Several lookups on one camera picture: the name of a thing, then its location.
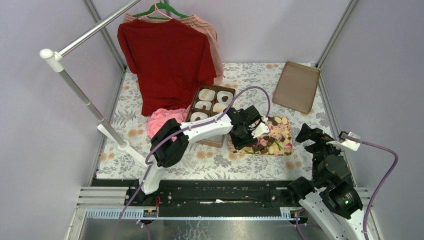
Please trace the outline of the floral chocolate tray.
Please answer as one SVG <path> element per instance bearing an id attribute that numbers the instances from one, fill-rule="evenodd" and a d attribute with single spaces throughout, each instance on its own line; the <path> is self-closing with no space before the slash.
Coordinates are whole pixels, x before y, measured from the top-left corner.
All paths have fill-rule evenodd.
<path id="1" fill-rule="evenodd" d="M 231 153 L 240 155 L 290 156 L 294 152 L 290 120 L 286 116 L 270 116 L 266 122 L 270 132 L 257 138 L 256 144 L 251 144 L 237 150 L 231 137 L 228 149 Z"/>

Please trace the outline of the gold chocolate box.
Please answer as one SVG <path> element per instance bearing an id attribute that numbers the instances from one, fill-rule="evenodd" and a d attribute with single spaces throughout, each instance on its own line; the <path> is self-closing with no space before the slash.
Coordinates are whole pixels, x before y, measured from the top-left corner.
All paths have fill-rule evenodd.
<path id="1" fill-rule="evenodd" d="M 204 120 L 220 114 L 234 99 L 236 90 L 234 88 L 206 85 L 195 93 L 188 113 L 186 122 Z"/>

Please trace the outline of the pink cloth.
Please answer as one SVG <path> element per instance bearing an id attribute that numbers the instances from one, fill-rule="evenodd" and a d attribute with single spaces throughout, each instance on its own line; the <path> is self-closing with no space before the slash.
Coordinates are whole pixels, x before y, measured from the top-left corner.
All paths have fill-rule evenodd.
<path id="1" fill-rule="evenodd" d="M 174 110 L 159 108 L 158 110 L 154 111 L 146 120 L 147 135 L 152 139 L 168 120 L 175 119 L 177 123 L 184 122 L 188 116 L 190 108 L 191 105 L 189 105 L 187 108 Z"/>

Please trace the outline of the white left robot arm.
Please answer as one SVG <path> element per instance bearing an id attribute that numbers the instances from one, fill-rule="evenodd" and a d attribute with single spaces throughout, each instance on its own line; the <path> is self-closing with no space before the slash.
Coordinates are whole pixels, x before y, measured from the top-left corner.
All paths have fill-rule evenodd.
<path id="1" fill-rule="evenodd" d="M 189 145 L 229 134 L 233 146 L 239 150 L 256 144 L 260 136 L 270 132 L 267 120 L 254 106 L 247 109 L 229 107 L 222 113 L 194 122 L 168 120 L 150 141 L 150 152 L 145 158 L 147 169 L 138 180 L 136 199 L 144 206 L 154 202 L 167 168 L 182 159 Z"/>

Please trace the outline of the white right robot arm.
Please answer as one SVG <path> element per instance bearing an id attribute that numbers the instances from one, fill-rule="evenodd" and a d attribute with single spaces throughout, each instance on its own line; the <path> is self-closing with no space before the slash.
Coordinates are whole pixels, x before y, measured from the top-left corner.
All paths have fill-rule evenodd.
<path id="1" fill-rule="evenodd" d="M 295 140 L 312 141 L 305 150 L 312 154 L 312 179 L 299 177 L 287 186 L 287 201 L 312 216 L 331 240 L 363 240 L 365 216 L 359 193 L 350 182 L 352 173 L 344 151 L 357 151 L 360 141 L 353 132 L 342 131 L 339 140 L 322 129 L 304 123 Z"/>

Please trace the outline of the gold box lid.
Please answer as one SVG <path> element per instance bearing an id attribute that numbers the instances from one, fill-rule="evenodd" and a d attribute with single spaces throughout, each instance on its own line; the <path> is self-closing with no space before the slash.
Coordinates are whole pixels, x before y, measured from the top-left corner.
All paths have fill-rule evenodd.
<path id="1" fill-rule="evenodd" d="M 309 114 L 316 96 L 321 71 L 300 63 L 285 63 L 272 96 L 274 104 Z"/>

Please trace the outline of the red t-shirt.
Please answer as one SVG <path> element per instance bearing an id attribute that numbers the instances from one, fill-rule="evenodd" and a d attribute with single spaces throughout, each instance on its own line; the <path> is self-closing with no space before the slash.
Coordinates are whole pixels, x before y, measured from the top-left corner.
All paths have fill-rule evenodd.
<path id="1" fill-rule="evenodd" d="M 208 37 L 178 20 L 122 23 L 117 39 L 137 76 L 143 116 L 187 108 L 196 91 L 217 76 Z"/>

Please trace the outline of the beige pink garment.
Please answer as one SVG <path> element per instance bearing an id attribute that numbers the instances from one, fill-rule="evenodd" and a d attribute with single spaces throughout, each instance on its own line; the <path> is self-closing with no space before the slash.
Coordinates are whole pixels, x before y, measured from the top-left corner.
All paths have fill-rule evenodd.
<path id="1" fill-rule="evenodd" d="M 155 24 L 165 23 L 170 20 L 170 18 L 156 19 L 156 18 L 149 18 L 149 17 L 134 17 L 130 13 L 125 13 L 122 23 L 132 22 L 136 19 L 139 19 L 143 22 L 155 23 Z M 185 18 L 178 18 L 176 20 L 207 36 L 209 41 L 209 46 L 210 46 L 210 53 L 211 53 L 211 57 L 212 57 L 215 72 L 216 72 L 216 77 L 214 78 L 214 85 L 217 85 L 217 86 L 221 85 L 223 81 L 223 77 L 224 77 L 224 65 L 220 55 L 218 33 L 215 27 L 211 23 L 201 19 L 199 16 L 195 14 Z"/>

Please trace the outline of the green hanger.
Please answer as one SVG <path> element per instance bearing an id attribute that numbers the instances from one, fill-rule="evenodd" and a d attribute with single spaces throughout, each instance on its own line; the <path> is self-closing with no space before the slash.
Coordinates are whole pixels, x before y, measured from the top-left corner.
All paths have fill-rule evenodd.
<path id="1" fill-rule="evenodd" d="M 149 18 L 150 16 L 154 14 L 160 14 L 164 16 L 165 19 L 172 19 L 171 14 L 179 17 L 180 19 L 188 18 L 188 15 L 185 15 L 183 13 L 178 12 L 174 7 L 169 5 L 166 2 L 155 2 L 149 10 L 141 13 L 137 13 L 132 15 L 134 18 Z"/>

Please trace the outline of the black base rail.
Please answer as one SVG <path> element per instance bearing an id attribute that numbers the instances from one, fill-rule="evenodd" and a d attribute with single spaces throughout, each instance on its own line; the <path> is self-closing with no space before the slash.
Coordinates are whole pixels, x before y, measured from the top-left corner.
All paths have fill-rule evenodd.
<path id="1" fill-rule="evenodd" d="M 145 195 L 132 182 L 124 204 L 154 207 L 160 217 L 275 217 L 280 207 L 300 207 L 291 201 L 289 180 L 161 180 Z"/>

